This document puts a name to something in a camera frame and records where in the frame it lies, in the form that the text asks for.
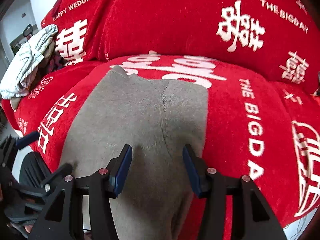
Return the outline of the person left hand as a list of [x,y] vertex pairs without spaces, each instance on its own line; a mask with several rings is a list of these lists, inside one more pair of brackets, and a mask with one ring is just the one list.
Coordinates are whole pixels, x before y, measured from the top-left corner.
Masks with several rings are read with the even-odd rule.
[[33,224],[27,224],[27,225],[20,225],[20,224],[14,224],[14,223],[9,223],[9,224],[13,228],[15,228],[18,232],[20,232],[26,239],[28,239],[29,234],[33,229]]

